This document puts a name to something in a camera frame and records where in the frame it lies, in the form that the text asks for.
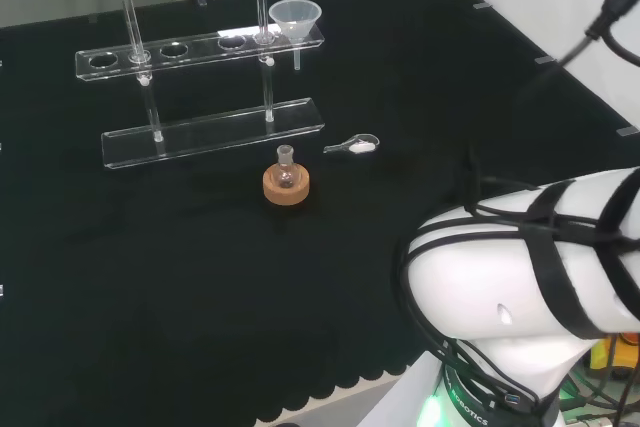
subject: white powder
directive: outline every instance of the white powder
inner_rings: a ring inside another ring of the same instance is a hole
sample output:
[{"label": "white powder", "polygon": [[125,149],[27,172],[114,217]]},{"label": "white powder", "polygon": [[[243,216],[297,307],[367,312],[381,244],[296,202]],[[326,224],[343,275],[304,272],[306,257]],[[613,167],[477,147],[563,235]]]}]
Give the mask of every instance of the white powder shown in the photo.
[{"label": "white powder", "polygon": [[376,150],[376,144],[373,142],[356,142],[349,146],[349,150],[354,154],[364,154]]}]

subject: white wall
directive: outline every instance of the white wall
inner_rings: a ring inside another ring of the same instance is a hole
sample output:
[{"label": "white wall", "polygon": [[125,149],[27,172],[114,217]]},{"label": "white wall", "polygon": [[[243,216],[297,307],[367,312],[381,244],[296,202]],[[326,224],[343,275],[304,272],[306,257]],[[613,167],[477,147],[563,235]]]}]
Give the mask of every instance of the white wall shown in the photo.
[{"label": "white wall", "polygon": [[[603,0],[485,0],[527,37],[556,58],[582,37]],[[640,54],[640,4],[613,29],[619,42]],[[569,71],[630,123],[640,127],[640,68],[599,43]]]}]

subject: clear acrylic shelf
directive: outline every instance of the clear acrylic shelf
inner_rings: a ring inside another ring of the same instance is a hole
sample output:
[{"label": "clear acrylic shelf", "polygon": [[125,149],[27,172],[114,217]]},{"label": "clear acrylic shelf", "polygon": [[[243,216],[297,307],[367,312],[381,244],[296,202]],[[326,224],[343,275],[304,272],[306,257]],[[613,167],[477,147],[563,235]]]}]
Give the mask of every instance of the clear acrylic shelf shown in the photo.
[{"label": "clear acrylic shelf", "polygon": [[259,32],[260,28],[254,26],[145,42],[144,49],[148,53],[148,59],[144,63],[134,62],[135,54],[131,44],[83,50],[76,53],[76,76],[85,81],[109,79],[140,72],[308,49],[324,42],[322,33],[315,25],[305,38],[292,41],[282,34],[277,24],[270,24],[269,32],[275,35],[273,42],[267,45],[256,42],[255,36]]},{"label": "clear acrylic shelf", "polygon": [[105,167],[118,169],[176,157],[212,152],[240,145],[316,132],[324,122],[313,100],[273,105],[272,122],[265,122],[263,105],[160,124],[162,141],[150,125],[102,134]]}]

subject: green indicator light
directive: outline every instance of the green indicator light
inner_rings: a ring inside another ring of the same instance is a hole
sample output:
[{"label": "green indicator light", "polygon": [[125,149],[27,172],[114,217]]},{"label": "green indicator light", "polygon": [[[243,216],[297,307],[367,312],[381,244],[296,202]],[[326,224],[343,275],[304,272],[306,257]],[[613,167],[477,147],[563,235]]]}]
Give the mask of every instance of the green indicator light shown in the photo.
[{"label": "green indicator light", "polygon": [[440,409],[440,403],[438,402],[438,399],[431,396],[422,406],[422,411],[420,412],[420,417],[418,417],[416,427],[436,427],[440,422],[441,416],[442,411]]}]

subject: acrylic rod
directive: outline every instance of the acrylic rod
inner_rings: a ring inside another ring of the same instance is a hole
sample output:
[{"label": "acrylic rod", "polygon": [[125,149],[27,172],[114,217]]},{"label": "acrylic rod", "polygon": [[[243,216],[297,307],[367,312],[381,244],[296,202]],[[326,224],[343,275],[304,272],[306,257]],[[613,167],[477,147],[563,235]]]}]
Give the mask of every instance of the acrylic rod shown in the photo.
[{"label": "acrylic rod", "polygon": [[[127,24],[127,31],[129,32],[129,40],[131,41],[131,55],[129,56],[132,62],[136,64],[145,65],[149,61],[144,46],[142,44],[142,36],[140,35],[140,28],[138,27],[138,19],[136,18],[136,10],[133,5],[133,0],[122,0],[122,9],[124,10],[124,18]],[[153,96],[153,90],[151,87],[151,79],[153,78],[151,72],[139,72],[136,74],[138,82],[142,86],[142,96],[144,97],[144,107],[147,111],[147,117],[149,118],[149,125],[153,132],[153,140],[158,143],[163,142],[162,131],[160,130],[160,118],[158,116],[158,108],[156,107],[156,101]]]},{"label": "acrylic rod", "polygon": [[260,70],[262,71],[262,94],[264,96],[265,120],[273,122],[273,83],[271,81],[271,69],[275,61],[271,56],[260,57]]},{"label": "acrylic rod", "polygon": [[127,23],[127,30],[129,31],[129,41],[131,42],[130,59],[136,64],[144,64],[146,60],[144,47],[142,45],[142,36],[140,35],[140,28],[138,27],[138,19],[136,18],[136,10],[133,6],[133,0],[122,0],[122,9],[124,10],[124,18]]},{"label": "acrylic rod", "polygon": [[267,0],[256,0],[258,4],[258,26],[260,33],[256,36],[256,42],[259,44],[270,44],[274,40],[274,36],[269,32],[269,14],[267,12]]}]

